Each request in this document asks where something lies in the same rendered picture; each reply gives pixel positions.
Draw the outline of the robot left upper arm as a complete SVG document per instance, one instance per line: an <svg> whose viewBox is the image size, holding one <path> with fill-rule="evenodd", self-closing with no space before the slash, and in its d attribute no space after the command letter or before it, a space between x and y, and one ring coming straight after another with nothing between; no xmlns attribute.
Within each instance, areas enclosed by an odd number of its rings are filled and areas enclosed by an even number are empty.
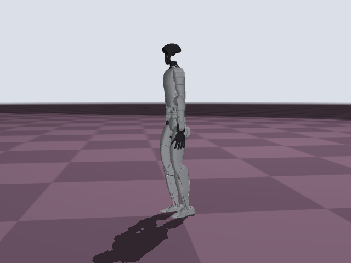
<svg viewBox="0 0 351 263"><path fill-rule="evenodd" d="M183 70L174 70L173 71L173 79L175 81L175 89L178 94L173 100L174 104L178 106L177 98L182 96L185 100L185 72Z"/></svg>

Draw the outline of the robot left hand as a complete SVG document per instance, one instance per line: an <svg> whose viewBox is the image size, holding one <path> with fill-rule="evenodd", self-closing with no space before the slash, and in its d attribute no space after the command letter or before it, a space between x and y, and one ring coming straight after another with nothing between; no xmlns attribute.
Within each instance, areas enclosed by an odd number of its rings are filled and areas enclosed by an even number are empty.
<svg viewBox="0 0 351 263"><path fill-rule="evenodd" d="M177 149L179 148L182 149L182 147L183 148L185 147L185 135L184 135L185 129L183 131L179 131L179 124L177 124L177 132L178 133L175 135L176 137L171 142L171 145L174 143L174 141L176 141L174 149L177 148L177 145L178 145ZM180 143L181 143L181 146L180 146Z"/></svg>

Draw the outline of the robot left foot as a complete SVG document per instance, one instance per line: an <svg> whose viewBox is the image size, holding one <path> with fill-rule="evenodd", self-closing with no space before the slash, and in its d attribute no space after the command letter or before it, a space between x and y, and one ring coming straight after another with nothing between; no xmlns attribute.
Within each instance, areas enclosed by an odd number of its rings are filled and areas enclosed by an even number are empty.
<svg viewBox="0 0 351 263"><path fill-rule="evenodd" d="M186 217L188 215L195 214L195 213L196 213L195 208L193 206L190 206L190 209L185 210L184 208L182 208L177 213L173 214L171 217L172 218L183 218L183 217Z"/></svg>

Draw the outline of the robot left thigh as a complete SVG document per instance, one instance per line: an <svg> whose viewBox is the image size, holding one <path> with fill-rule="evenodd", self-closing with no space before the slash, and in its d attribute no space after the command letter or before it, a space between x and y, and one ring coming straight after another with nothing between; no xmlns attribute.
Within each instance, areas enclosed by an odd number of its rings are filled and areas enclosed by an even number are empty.
<svg viewBox="0 0 351 263"><path fill-rule="evenodd" d="M183 131L183 130L180 130L180 131ZM176 134L177 134L177 126L174 127L173 129L173 133L172 133L172 137L171 137L171 142L174 140ZM187 127L185 125L185 132L184 132L184 135L185 135L185 138L187 139L190 135L190 128ZM172 163L172 167L173 167L173 170L174 172L176 173L177 177L179 177L179 172L181 170L181 168L185 167L187 168L186 166L182 165L182 161L183 161L183 157L184 157L184 150L185 148L182 147L182 149L177 149L178 148L178 145L177 145L177 148L174 149L176 145L176 141L174 141L174 143L171 145L170 144L170 158L171 158L171 163ZM181 143L180 143L180 146L181 146ZM188 169L188 168L187 168Z"/></svg>

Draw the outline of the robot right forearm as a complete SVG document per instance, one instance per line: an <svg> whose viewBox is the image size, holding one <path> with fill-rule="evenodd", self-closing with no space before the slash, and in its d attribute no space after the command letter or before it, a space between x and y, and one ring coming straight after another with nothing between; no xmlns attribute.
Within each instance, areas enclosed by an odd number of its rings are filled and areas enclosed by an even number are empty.
<svg viewBox="0 0 351 263"><path fill-rule="evenodd" d="M169 107L167 107L167 104L166 104L166 120L165 120L165 123L166 123L166 121L168 121L171 118L170 110L173 110L173 109L174 109L174 107L169 108Z"/></svg>

